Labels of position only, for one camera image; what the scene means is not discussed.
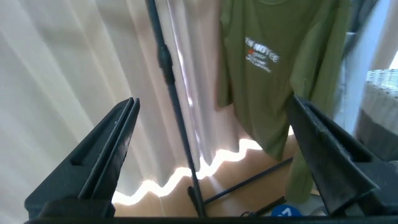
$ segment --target green shirt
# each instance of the green shirt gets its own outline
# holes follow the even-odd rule
[[[349,12],[349,0],[224,1],[218,105],[234,103],[245,131],[272,157],[282,159],[293,92],[333,116]],[[310,177],[304,187],[295,184],[310,176],[308,167],[293,164],[301,165],[289,184],[309,194]]]

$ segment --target blue disc with white number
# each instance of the blue disc with white number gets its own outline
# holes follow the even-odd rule
[[[301,213],[297,208],[291,205],[278,205],[272,209],[271,216],[273,217],[300,217]]]

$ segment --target shirt graphic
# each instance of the shirt graphic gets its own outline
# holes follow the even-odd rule
[[[279,55],[277,55],[267,46],[256,43],[250,37],[245,37],[245,43],[250,47],[249,52],[246,55],[246,60],[270,73],[271,69],[267,66],[267,64],[269,62],[277,63],[279,60]]]

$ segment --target brown floor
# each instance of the brown floor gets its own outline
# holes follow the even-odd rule
[[[294,136],[287,140],[284,158],[293,156],[297,150]],[[263,151],[248,150],[246,157],[239,162],[224,162],[212,177],[200,181],[203,198],[232,187],[243,180],[277,164]],[[209,217],[239,216],[245,211],[256,211],[283,196],[289,166],[283,166],[265,177],[248,184],[233,193],[209,203],[206,212]],[[119,217],[196,217],[197,213],[187,194],[191,180],[184,177],[167,196],[147,194],[135,205],[115,204]]]

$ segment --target curtain fold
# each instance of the curtain fold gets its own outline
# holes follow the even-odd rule
[[[215,106],[218,2],[157,4],[199,169],[239,149],[232,109]],[[1,0],[0,16],[1,222],[26,221],[24,199],[130,96],[141,111],[117,191],[187,166],[144,0]]]

